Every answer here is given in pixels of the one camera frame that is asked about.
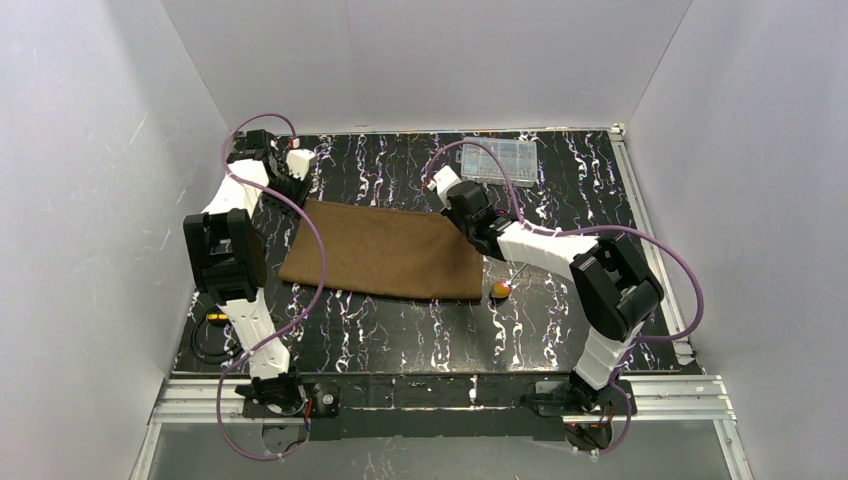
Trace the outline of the brown burlap napkin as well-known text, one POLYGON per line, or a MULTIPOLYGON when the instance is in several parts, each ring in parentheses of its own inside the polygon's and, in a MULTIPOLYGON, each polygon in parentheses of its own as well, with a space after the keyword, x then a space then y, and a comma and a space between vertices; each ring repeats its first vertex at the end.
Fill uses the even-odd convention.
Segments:
POLYGON ((410 300, 483 295, 483 257, 438 213, 310 200, 323 241, 324 286, 410 300))

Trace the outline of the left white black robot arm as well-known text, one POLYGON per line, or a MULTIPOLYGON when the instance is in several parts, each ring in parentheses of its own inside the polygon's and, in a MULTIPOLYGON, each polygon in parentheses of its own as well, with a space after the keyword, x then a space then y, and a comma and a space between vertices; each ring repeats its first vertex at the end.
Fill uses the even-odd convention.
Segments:
POLYGON ((252 216, 264 193, 274 199, 284 196, 284 206, 304 205, 317 156, 297 140, 251 130, 237 133, 225 163, 230 174, 202 212, 184 219, 183 232, 197 290, 212 301, 202 320, 230 324, 237 342, 206 350, 193 332, 190 346, 207 364, 247 355, 251 380, 237 387, 237 394, 292 416, 306 407, 308 397, 290 351, 270 337, 275 328, 264 298, 266 243, 252 216))

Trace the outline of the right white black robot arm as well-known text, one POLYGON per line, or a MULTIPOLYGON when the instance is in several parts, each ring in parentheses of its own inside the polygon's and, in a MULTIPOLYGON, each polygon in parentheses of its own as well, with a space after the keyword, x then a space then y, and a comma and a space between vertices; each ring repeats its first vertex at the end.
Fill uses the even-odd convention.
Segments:
POLYGON ((447 217, 475 250, 501 261, 546 269, 570 279, 590 325, 584 350, 562 392, 569 410, 593 409, 664 291, 625 233, 544 235, 499 213, 473 181, 432 180, 447 217))

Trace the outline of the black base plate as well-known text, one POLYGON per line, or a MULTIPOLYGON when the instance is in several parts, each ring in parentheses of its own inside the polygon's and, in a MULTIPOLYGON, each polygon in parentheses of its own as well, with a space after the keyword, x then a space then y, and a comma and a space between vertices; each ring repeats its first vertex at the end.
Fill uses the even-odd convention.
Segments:
POLYGON ((529 437, 606 447, 612 426, 637 413, 618 380, 589 411, 569 410, 568 373, 304 374, 306 407, 292 416, 243 399, 248 419, 300 425, 314 441, 403 436, 529 437))

